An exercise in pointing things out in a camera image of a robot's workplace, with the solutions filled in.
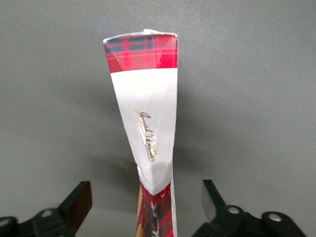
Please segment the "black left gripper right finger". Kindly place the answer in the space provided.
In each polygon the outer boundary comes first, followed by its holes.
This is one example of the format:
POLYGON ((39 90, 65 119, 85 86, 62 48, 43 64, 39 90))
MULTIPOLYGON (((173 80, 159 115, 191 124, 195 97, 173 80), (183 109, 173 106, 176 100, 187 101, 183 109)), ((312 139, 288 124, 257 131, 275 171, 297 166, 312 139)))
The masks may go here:
POLYGON ((202 182, 202 207, 207 222, 194 233, 196 237, 263 237, 262 223, 238 206, 227 205, 212 180, 202 182))

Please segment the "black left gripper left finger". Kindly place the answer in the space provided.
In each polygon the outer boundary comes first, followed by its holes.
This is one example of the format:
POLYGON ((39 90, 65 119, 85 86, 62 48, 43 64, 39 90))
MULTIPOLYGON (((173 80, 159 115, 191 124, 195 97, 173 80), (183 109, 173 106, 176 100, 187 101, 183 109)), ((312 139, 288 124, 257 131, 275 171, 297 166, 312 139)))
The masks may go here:
POLYGON ((35 216, 35 236, 74 237, 91 208, 91 183, 81 181, 57 208, 45 209, 35 216))

